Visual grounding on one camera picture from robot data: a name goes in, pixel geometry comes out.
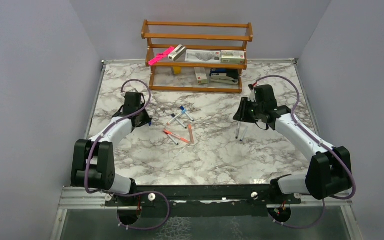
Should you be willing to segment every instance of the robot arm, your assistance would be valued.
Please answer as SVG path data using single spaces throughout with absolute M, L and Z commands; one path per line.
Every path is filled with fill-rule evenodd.
M 85 186 L 86 158 L 94 142 L 99 139 L 93 151 L 93 158 L 97 160 L 97 163 L 90 165 L 88 185 L 94 189 L 120 194 L 129 194 L 135 191 L 136 183 L 133 179 L 116 173 L 114 146 L 117 147 L 135 128 L 146 124 L 151 125 L 152 118 L 150 118 L 146 110 L 122 120 L 123 117 L 131 115 L 144 107 L 143 97 L 142 93 L 127 92 L 124 105 L 112 116 L 108 126 L 90 139 L 80 139 L 76 142 L 71 168 L 71 183 L 74 186 Z
M 270 184 L 275 195 L 310 194 L 321 200 L 350 189 L 351 180 L 344 168 L 320 143 L 332 149 L 351 171 L 350 153 L 345 147 L 334 147 L 323 141 L 301 122 L 294 122 L 291 110 L 286 106 L 278 106 L 270 85 L 261 85 L 251 89 L 250 97 L 241 99 L 239 109 L 233 120 L 245 123 L 262 121 L 271 129 L 285 136 L 310 162 L 308 173 L 286 175 L 273 179 Z M 319 139 L 315 141 L 306 132 Z

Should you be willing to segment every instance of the marble countertop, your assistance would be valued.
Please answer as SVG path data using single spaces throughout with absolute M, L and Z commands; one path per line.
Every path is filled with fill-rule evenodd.
M 144 62 L 106 66 L 89 137 L 103 129 L 124 104 L 120 93 L 123 82 L 140 79 L 148 83 L 150 74 L 151 70 Z M 135 129 L 119 146 L 114 146 L 116 172 L 135 179 L 139 185 L 264 184 L 286 174 L 307 172 L 309 163 L 304 156 L 285 137 L 271 129 L 264 131 L 255 124 L 242 123 L 241 130 L 248 126 L 247 135 L 243 141 L 235 139 L 238 124 L 232 118 L 241 97 L 250 94 L 246 86 L 270 74 L 292 80 L 302 94 L 292 63 L 267 62 L 248 64 L 242 74 L 242 94 L 153 91 L 147 108 L 152 125 Z M 279 105 L 292 108 L 297 97 L 292 86 L 276 78 L 264 83 L 273 86 Z M 148 99 L 142 84 L 132 82 L 126 90 L 133 88 Z M 175 145 L 163 133 L 170 115 L 179 113 L 180 106 L 195 119 L 190 122 L 185 115 L 180 117 L 184 124 L 192 124 L 194 144 L 180 142 Z M 303 97 L 295 113 L 306 126 L 314 129 Z M 188 130 L 177 122 L 167 129 L 189 139 Z

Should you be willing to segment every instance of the pink highlighter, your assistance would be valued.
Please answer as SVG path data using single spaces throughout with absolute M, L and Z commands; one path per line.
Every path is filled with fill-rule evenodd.
M 163 53 L 158 53 L 156 55 L 156 57 L 154 57 L 152 60 L 150 60 L 148 62 L 149 65 L 154 65 L 155 63 L 157 63 L 158 61 L 160 61 L 161 59 L 167 57 L 171 52 L 173 52 L 175 48 L 173 46 L 169 47 L 167 50 L 165 50 Z

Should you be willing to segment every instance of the white wall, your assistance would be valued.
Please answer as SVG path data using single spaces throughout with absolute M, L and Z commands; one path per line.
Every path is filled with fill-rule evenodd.
M 384 1 L 332 0 L 298 67 L 321 136 L 351 152 L 364 239 L 384 239 Z
M 297 58 L 330 0 L 70 0 L 105 60 L 144 59 L 148 21 L 252 23 L 249 58 Z
M 68 0 L 0 0 L 0 240 L 48 239 L 100 58 Z

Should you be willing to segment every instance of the glass panel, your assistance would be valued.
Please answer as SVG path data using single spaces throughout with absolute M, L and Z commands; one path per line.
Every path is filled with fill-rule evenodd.
M 288 224 L 307 225 L 316 220 L 320 207 L 295 207 Z M 161 219 L 141 218 L 137 227 L 149 227 Z M 114 209 L 73 209 L 65 220 L 64 240 L 141 239 L 141 240 L 347 240 L 348 233 L 341 207 L 330 206 L 319 225 L 309 229 L 289 229 L 272 223 L 268 217 L 172 217 L 162 227 L 127 230 L 118 227 Z

